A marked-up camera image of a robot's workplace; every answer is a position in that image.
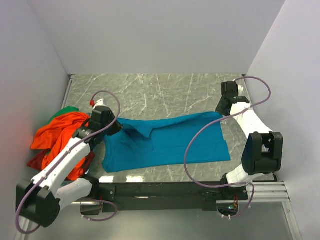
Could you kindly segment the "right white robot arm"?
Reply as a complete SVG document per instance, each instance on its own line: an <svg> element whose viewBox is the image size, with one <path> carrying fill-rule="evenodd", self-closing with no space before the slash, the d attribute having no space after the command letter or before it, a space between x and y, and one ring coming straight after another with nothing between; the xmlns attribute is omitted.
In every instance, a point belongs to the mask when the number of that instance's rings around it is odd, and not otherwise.
<svg viewBox="0 0 320 240"><path fill-rule="evenodd" d="M240 88L235 81L223 82L216 108L216 112L235 119L247 138L241 164L225 175L227 182L219 187L221 197L226 200L237 194L239 183L244 185L255 178L275 173L282 165L283 135L262 122L250 101L240 95Z"/></svg>

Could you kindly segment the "blue t shirt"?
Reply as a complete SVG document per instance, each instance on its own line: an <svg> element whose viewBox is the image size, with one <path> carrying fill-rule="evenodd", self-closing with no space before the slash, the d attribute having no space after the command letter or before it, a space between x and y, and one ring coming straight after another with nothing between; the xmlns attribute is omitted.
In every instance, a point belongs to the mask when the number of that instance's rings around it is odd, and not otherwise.
<svg viewBox="0 0 320 240"><path fill-rule="evenodd" d="M188 145L207 124L220 119L217 112L202 112L159 120L119 118L120 132L105 136L103 169L108 173L164 165L230 161L221 125L215 123Z"/></svg>

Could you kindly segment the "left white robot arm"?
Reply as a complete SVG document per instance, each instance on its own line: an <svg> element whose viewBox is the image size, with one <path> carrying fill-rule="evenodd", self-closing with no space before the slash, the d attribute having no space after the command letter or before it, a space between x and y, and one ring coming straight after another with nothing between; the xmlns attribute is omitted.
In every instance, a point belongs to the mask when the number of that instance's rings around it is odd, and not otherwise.
<svg viewBox="0 0 320 240"><path fill-rule="evenodd" d="M20 227L21 217L46 228L61 210L81 198L110 205L117 214L118 206L101 197L99 180L85 173L104 136L122 129L118 117L97 104L91 115L67 110L37 131L31 148L40 153L28 164L41 171L16 186L15 225L20 232L27 233Z"/></svg>

